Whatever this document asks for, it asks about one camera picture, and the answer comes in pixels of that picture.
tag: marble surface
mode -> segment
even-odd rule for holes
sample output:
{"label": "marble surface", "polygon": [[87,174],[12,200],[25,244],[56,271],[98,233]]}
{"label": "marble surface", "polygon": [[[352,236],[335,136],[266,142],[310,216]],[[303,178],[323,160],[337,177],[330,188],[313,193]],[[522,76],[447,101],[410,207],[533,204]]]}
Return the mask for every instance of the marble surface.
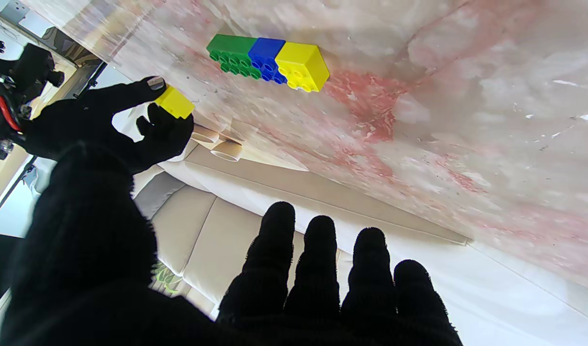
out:
{"label": "marble surface", "polygon": [[[24,0],[198,123],[588,286],[588,0]],[[216,33],[317,44],[319,93]]]}

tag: yellow lego brick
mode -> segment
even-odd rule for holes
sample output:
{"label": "yellow lego brick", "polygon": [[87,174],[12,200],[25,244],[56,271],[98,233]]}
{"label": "yellow lego brick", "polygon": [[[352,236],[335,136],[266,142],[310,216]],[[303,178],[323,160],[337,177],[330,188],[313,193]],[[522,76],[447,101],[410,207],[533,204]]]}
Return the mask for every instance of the yellow lego brick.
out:
{"label": "yellow lego brick", "polygon": [[319,92],[331,75],[320,49],[313,44],[285,42],[275,62],[291,88]]}
{"label": "yellow lego brick", "polygon": [[183,94],[171,86],[168,86],[166,92],[159,99],[155,100],[155,103],[175,118],[184,119],[187,119],[196,107]]}

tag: red cable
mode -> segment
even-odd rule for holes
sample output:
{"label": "red cable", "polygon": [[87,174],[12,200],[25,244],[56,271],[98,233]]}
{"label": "red cable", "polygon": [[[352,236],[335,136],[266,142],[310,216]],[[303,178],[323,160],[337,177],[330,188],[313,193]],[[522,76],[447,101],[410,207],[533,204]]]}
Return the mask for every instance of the red cable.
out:
{"label": "red cable", "polygon": [[6,105],[6,100],[4,100],[4,97],[0,96],[0,109],[2,114],[4,114],[4,119],[6,119],[6,122],[8,123],[8,125],[10,125],[10,127],[17,131],[20,132],[21,129],[19,127],[19,125],[17,125],[17,123],[14,122],[14,119],[12,118],[12,115],[10,114],[10,109],[8,108],[8,105]]}

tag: green lego brick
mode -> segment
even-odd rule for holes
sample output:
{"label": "green lego brick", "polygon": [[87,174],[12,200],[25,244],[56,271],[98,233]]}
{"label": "green lego brick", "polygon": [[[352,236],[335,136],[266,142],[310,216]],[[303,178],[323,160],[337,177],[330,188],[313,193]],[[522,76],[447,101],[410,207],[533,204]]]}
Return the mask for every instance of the green lego brick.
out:
{"label": "green lego brick", "polygon": [[209,56],[221,64],[221,70],[259,79],[260,70],[252,66],[249,50],[256,38],[217,34],[207,46]]}

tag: blue lego brick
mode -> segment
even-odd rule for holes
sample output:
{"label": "blue lego brick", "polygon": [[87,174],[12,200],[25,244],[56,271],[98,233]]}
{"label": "blue lego brick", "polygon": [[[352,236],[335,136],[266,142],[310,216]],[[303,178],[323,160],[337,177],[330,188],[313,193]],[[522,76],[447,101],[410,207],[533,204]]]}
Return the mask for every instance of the blue lego brick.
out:
{"label": "blue lego brick", "polygon": [[262,72],[261,77],[265,81],[275,81],[277,84],[287,82],[287,79],[279,73],[275,57],[285,45],[282,39],[272,39],[260,37],[249,50],[249,58],[252,66]]}

